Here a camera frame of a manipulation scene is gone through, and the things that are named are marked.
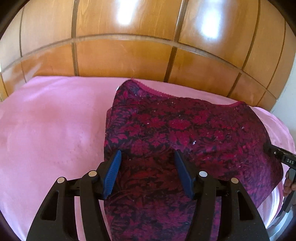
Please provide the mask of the person's right hand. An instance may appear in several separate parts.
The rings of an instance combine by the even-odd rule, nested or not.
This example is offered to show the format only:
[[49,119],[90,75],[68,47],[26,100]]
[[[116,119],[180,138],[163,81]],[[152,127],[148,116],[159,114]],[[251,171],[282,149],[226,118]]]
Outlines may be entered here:
[[293,191],[296,190],[296,183],[290,180],[289,172],[287,171],[285,175],[285,182],[283,184],[283,196],[287,197]]

